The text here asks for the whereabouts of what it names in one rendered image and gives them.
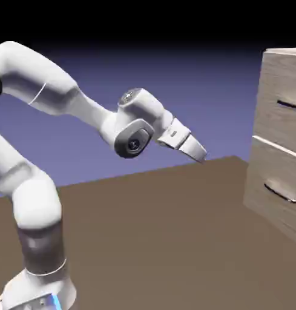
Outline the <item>light wood cabinet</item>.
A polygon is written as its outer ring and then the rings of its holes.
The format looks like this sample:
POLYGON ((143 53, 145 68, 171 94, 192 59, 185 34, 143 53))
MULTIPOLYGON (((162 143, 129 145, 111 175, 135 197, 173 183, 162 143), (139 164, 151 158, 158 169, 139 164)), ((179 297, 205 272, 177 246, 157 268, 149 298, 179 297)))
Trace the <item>light wood cabinet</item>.
POLYGON ((243 202, 296 243, 296 48, 263 53, 243 202))

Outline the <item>light wood drawer front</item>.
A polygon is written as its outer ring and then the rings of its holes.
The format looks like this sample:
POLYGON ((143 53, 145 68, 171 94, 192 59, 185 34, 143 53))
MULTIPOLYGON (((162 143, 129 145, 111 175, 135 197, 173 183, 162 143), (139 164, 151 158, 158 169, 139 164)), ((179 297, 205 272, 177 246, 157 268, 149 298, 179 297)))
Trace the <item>light wood drawer front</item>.
POLYGON ((270 48, 263 53, 253 134, 296 153, 296 48, 270 48))
POLYGON ((296 199, 296 153, 253 136, 244 204, 296 243, 296 204, 270 192, 264 183, 296 199))

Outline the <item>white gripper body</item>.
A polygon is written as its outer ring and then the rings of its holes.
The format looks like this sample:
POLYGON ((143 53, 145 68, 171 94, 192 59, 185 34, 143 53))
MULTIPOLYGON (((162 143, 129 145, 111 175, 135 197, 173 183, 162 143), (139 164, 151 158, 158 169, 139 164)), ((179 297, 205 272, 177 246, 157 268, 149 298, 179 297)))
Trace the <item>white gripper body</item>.
POLYGON ((186 138, 180 146, 179 151, 196 162, 204 162, 207 154, 206 149, 192 134, 186 138))

